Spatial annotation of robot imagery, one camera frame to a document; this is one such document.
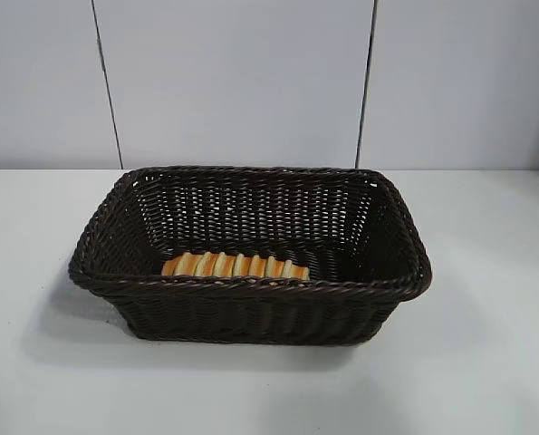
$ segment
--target brown wicker basket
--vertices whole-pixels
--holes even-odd
[[[292,278],[161,276],[184,251],[275,256]],[[399,192],[356,169],[171,167],[125,174],[69,265],[140,338],[354,344],[431,279]]]

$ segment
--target white wall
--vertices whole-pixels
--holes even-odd
[[[97,0],[125,167],[350,167],[372,0]]]
[[[118,168],[90,2],[0,1],[0,168]]]
[[[380,0],[363,134],[363,168],[539,168],[539,0]]]

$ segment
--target wicker basket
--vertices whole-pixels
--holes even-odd
[[[159,274],[187,250],[289,258],[311,280]],[[125,174],[69,273],[140,338],[309,345],[369,340],[431,278],[406,205],[381,174],[229,167]]]

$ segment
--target bread roll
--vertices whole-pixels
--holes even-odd
[[[162,267],[164,276],[258,276],[272,278],[309,279],[309,268],[297,266],[291,260],[278,261],[273,256],[228,256],[224,252],[203,255],[185,252],[167,261]]]

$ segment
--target basket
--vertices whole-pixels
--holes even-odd
[[[160,275],[185,251],[291,259],[311,280]],[[140,338],[302,345],[369,340],[431,279],[406,205],[380,173],[230,167],[125,174],[69,274]]]

